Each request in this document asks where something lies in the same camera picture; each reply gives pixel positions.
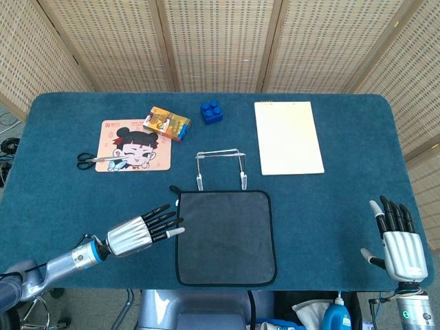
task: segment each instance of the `scissors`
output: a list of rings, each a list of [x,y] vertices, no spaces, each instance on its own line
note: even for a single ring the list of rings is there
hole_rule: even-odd
[[[126,156],[120,157],[95,157],[91,153],[80,153],[77,157],[78,162],[76,163],[76,167],[80,170],[88,170],[91,168],[96,162],[110,162],[112,160],[123,160],[127,158]]]

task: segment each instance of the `white fingertip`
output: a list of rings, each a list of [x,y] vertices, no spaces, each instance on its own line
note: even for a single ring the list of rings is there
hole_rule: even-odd
[[[373,256],[371,252],[369,252],[366,248],[360,249],[360,253],[362,253],[362,256],[364,256],[365,260],[370,262],[371,257]]]
[[[384,215],[384,211],[378,206],[375,201],[370,201],[371,210],[374,212],[374,217],[376,218],[378,215]]]
[[[185,228],[180,227],[180,228],[176,228],[176,229],[172,229],[172,230],[167,230],[165,233],[168,238],[171,238],[173,236],[181,234],[184,231],[185,231]]]

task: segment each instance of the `gray cloth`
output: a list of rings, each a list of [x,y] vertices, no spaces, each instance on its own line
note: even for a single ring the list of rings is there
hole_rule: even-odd
[[[180,192],[177,276],[185,285],[269,285],[276,276],[269,196]]]

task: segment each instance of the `blue tabletop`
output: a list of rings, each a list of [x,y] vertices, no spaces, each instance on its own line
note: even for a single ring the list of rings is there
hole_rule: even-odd
[[[206,126],[199,106],[212,99],[219,101],[224,118]],[[262,176],[254,102],[264,100],[311,102],[324,174]],[[97,152],[102,121],[145,118],[152,106],[192,120],[184,141],[173,142],[170,170],[97,173],[76,168],[77,154]],[[284,141],[274,134],[274,143]],[[32,105],[0,205],[0,268],[27,258],[44,262],[71,249],[84,233],[104,237],[118,223],[162,204],[174,205],[170,185],[197,189],[195,154],[230,148],[247,155],[248,189],[265,190],[272,200],[278,276],[261,289],[394,289],[386,272],[360,254],[360,248],[367,247],[383,256],[369,208],[369,200],[379,195],[412,211],[430,272],[424,285],[433,281],[432,258],[391,108],[376,95],[43,94]],[[206,190],[239,189],[235,162],[203,164]],[[176,278],[174,240],[126,258],[110,258],[60,285],[183,287]]]

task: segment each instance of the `woven panel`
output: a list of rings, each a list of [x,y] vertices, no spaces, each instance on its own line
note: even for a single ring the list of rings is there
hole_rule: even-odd
[[[424,1],[357,90],[387,98],[405,154],[440,133],[439,35],[440,2]]]
[[[148,1],[41,3],[98,90],[168,90]]]
[[[28,0],[0,2],[0,98],[29,112],[47,91],[84,91],[87,83]]]
[[[440,250],[440,155],[409,170],[428,242]]]
[[[182,91],[256,91],[273,1],[165,1]]]
[[[341,92],[402,1],[290,1],[268,92]]]

